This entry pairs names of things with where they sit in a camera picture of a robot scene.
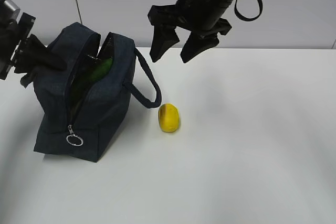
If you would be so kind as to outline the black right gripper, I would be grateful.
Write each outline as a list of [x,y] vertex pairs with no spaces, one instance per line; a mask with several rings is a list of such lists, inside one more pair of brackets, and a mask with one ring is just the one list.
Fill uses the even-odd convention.
[[200,53],[216,47],[219,44],[217,33],[225,36],[232,28],[228,20],[220,18],[210,30],[200,29],[180,15],[175,5],[153,5],[149,10],[148,19],[154,26],[150,50],[150,57],[153,62],[160,60],[167,50],[180,42],[176,27],[192,32],[180,54],[184,63],[188,63]]

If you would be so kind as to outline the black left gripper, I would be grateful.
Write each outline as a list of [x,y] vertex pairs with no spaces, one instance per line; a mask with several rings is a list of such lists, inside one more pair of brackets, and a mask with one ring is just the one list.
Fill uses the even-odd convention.
[[12,67],[14,72],[31,74],[42,66],[66,70],[66,62],[29,33],[36,18],[23,13],[20,20],[1,22],[1,80],[6,80]]

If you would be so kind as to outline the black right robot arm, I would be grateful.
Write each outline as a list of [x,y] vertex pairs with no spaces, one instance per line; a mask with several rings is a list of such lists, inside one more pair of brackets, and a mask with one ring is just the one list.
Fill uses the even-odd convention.
[[184,63],[219,44],[218,35],[227,35],[230,23],[222,18],[233,0],[177,0],[173,5],[153,5],[148,19],[154,27],[150,56],[157,62],[180,40],[176,28],[190,31],[182,48]]

